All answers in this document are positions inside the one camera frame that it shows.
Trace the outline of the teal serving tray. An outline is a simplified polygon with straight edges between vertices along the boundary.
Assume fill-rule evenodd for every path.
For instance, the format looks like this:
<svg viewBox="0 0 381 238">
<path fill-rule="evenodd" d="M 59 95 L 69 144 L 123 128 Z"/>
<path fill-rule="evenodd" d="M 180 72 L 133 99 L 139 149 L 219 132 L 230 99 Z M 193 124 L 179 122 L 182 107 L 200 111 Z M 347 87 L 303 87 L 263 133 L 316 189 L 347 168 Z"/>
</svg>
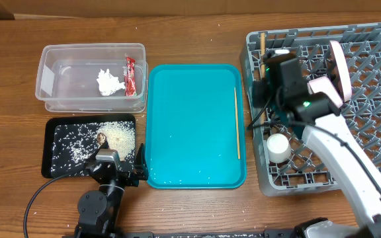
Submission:
<svg viewBox="0 0 381 238">
<path fill-rule="evenodd" d="M 247 164 L 238 69 L 230 64 L 169 64 L 153 68 L 149 75 L 145 153 L 148 184 L 153 188 L 241 186 L 247 176 Z"/>
</svg>

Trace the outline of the wooden chopstick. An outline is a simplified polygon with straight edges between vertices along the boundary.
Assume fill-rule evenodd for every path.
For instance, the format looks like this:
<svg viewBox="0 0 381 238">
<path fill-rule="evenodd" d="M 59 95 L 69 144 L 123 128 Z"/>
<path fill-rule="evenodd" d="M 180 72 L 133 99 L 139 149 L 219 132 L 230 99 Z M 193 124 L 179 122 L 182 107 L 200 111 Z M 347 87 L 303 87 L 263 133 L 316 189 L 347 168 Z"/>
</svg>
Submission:
<svg viewBox="0 0 381 238">
<path fill-rule="evenodd" d="M 261 32 L 260 35 L 260 53 L 261 53 L 261 79 L 265 78 L 265 63 L 264 63 L 264 56 L 265 56 L 265 32 Z"/>
<path fill-rule="evenodd" d="M 233 89 L 234 91 L 234 107 L 235 107 L 235 128 L 236 128 L 236 142 L 237 142 L 237 158 L 241 159 L 241 152 L 240 152 L 240 138 L 239 138 L 239 118 L 238 118 L 238 105 L 237 105 L 237 90 L 236 88 Z"/>
</svg>

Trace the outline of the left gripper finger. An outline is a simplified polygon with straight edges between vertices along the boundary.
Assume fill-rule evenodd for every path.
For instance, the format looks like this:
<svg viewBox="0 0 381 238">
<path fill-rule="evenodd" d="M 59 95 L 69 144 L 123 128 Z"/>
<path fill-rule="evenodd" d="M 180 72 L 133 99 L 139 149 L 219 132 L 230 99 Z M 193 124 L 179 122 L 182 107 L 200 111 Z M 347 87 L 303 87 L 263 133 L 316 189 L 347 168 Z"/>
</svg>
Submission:
<svg viewBox="0 0 381 238">
<path fill-rule="evenodd" d="M 105 141 L 104 143 L 102 143 L 98 149 L 96 149 L 92 154 L 91 156 L 86 159 L 86 164 L 89 164 L 91 161 L 94 161 L 96 159 L 96 156 L 98 154 L 98 152 L 102 149 L 108 149 L 108 142 Z"/>
<path fill-rule="evenodd" d="M 134 162 L 134 175 L 138 180 L 147 180 L 149 177 L 148 166 L 145 158 L 145 145 L 140 144 Z"/>
</svg>

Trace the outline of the red snack wrapper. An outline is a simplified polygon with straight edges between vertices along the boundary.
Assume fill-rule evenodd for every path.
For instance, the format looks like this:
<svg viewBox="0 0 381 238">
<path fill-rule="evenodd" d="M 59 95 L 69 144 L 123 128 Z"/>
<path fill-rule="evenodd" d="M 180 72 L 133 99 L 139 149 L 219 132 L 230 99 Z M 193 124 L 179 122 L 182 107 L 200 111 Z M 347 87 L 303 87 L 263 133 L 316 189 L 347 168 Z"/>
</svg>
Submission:
<svg viewBox="0 0 381 238">
<path fill-rule="evenodd" d="M 125 95 L 127 97 L 136 96 L 135 82 L 135 59 L 126 57 L 126 68 L 124 71 Z"/>
</svg>

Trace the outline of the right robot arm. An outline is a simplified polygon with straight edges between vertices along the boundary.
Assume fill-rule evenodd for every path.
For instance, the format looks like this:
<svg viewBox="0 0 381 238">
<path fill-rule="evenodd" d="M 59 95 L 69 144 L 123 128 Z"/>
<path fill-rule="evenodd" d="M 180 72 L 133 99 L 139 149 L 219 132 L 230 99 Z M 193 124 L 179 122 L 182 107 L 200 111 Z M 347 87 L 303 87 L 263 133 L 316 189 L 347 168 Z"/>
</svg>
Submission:
<svg viewBox="0 0 381 238">
<path fill-rule="evenodd" d="M 263 126 L 290 126 L 323 161 L 356 216 L 356 231 L 339 226 L 329 234 L 381 237 L 381 174 L 350 133 L 340 111 L 351 98 L 344 57 L 335 56 L 338 76 L 334 81 L 328 77 L 305 81 L 292 53 L 273 54 L 264 64 L 264 79 L 253 84 L 253 105 L 273 109 L 279 119 Z"/>
</svg>

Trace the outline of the black plastic tray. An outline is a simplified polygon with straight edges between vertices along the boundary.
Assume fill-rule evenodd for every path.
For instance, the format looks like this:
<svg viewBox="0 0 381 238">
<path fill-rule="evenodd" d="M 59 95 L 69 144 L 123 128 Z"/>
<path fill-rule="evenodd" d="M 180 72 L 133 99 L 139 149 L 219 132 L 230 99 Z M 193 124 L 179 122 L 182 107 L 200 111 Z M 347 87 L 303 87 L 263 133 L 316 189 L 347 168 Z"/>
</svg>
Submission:
<svg viewBox="0 0 381 238">
<path fill-rule="evenodd" d="M 136 119 L 131 114 L 105 114 L 52 118 L 45 127 L 41 174 L 56 178 L 69 174 L 86 177 L 83 168 L 88 158 L 104 142 L 118 153 L 117 168 L 133 167 Z"/>
</svg>

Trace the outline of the white plate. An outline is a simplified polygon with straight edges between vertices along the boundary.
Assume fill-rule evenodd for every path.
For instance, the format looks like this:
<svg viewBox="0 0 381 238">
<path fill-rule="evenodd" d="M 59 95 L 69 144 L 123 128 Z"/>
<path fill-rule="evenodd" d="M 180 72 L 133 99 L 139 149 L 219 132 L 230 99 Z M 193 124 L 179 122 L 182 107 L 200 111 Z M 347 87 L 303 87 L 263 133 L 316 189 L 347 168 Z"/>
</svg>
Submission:
<svg viewBox="0 0 381 238">
<path fill-rule="evenodd" d="M 337 108 L 342 107 L 343 101 L 328 77 L 323 76 L 317 79 L 312 79 L 307 82 L 307 86 L 311 95 L 315 93 L 324 93 Z"/>
</svg>

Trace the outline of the rice and food scraps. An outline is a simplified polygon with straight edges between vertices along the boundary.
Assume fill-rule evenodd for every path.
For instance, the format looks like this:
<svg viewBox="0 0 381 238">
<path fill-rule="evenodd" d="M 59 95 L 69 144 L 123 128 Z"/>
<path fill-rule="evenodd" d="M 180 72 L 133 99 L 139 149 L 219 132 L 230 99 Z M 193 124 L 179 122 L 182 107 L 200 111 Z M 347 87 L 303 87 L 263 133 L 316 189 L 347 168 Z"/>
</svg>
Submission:
<svg viewBox="0 0 381 238">
<path fill-rule="evenodd" d="M 135 152 L 135 129 L 131 121 L 64 124 L 55 127 L 50 142 L 50 172 L 53 177 L 78 170 L 99 146 L 108 142 L 121 161 L 131 162 Z"/>
</svg>

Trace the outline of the clear plastic bin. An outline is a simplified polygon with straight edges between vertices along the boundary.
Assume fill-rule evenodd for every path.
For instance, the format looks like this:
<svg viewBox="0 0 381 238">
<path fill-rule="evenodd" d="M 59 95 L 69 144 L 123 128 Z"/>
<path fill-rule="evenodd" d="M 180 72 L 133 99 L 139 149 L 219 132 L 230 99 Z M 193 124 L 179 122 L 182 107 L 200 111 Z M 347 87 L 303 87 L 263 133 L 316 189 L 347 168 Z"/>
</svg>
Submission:
<svg viewBox="0 0 381 238">
<path fill-rule="evenodd" d="M 102 95 L 98 78 L 124 82 L 127 59 L 135 60 L 136 94 L 124 89 Z M 50 112 L 139 113 L 148 92 L 146 49 L 141 43 L 48 45 L 39 61 L 35 96 Z"/>
</svg>

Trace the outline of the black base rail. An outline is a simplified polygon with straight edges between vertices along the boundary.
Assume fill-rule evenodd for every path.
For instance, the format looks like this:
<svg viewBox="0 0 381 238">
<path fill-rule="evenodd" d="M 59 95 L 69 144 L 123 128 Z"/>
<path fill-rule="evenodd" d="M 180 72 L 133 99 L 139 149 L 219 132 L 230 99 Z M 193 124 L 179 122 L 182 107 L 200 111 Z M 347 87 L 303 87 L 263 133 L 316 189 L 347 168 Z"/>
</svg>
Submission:
<svg viewBox="0 0 381 238">
<path fill-rule="evenodd" d="M 124 233 L 126 238 L 298 238 L 294 229 L 265 229 L 264 231 L 240 231 L 228 233 L 152 233 L 146 232 L 129 232 Z"/>
</svg>

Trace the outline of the grey dishwasher rack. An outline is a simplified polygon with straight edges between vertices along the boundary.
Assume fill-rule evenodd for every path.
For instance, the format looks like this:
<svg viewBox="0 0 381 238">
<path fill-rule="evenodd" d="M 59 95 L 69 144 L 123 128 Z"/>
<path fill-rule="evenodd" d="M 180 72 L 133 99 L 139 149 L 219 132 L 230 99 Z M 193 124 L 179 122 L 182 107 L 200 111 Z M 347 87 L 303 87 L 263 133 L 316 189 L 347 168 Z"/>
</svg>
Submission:
<svg viewBox="0 0 381 238">
<path fill-rule="evenodd" d="M 342 107 L 342 115 L 356 141 L 381 172 L 381 22 L 313 28 L 293 28 L 250 32 L 240 54 L 245 92 L 261 77 L 260 35 L 265 32 L 265 53 L 287 49 L 295 53 L 306 80 L 328 73 L 331 66 L 329 42 L 340 43 L 346 58 L 352 99 Z M 307 194 L 338 189 L 325 165 L 294 133 L 275 126 L 291 145 L 290 158 L 271 163 L 265 142 L 270 128 L 255 128 L 253 149 L 261 192 L 267 196 Z"/>
</svg>

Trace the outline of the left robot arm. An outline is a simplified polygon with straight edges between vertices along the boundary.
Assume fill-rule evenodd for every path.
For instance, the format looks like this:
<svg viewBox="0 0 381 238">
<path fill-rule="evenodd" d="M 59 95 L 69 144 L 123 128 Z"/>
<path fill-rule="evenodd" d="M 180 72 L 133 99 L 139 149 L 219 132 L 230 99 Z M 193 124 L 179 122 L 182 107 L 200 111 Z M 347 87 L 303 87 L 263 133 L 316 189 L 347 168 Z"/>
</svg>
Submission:
<svg viewBox="0 0 381 238">
<path fill-rule="evenodd" d="M 145 145 L 141 144 L 131 163 L 121 161 L 116 150 L 104 142 L 85 162 L 88 175 L 99 183 L 80 197 L 75 237 L 126 237 L 116 226 L 120 204 L 127 186 L 137 187 L 149 177 Z"/>
</svg>

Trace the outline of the white napkin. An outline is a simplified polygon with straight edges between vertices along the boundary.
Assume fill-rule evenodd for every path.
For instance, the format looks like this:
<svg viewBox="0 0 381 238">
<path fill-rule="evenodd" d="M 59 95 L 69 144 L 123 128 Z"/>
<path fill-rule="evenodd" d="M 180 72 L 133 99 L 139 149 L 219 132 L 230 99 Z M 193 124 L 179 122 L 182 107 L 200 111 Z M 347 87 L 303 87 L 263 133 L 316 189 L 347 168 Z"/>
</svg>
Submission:
<svg viewBox="0 0 381 238">
<path fill-rule="evenodd" d="M 118 80 L 118 77 L 113 76 L 110 73 L 109 69 L 107 69 L 106 71 L 100 69 L 97 78 L 97 83 L 99 85 L 100 94 L 103 97 L 113 95 L 115 92 L 119 90 L 124 90 L 126 88 L 125 83 L 120 82 Z"/>
</svg>

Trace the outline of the white cup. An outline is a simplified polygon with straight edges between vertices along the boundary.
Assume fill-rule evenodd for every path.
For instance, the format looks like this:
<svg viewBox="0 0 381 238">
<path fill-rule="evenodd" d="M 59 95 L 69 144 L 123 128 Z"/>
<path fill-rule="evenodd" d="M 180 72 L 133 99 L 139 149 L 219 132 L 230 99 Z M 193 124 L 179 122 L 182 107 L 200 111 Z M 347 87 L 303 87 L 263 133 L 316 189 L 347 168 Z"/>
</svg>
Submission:
<svg viewBox="0 0 381 238">
<path fill-rule="evenodd" d="M 291 156 L 290 143 L 283 134 L 272 134 L 267 139 L 267 152 L 269 161 L 283 163 Z"/>
</svg>

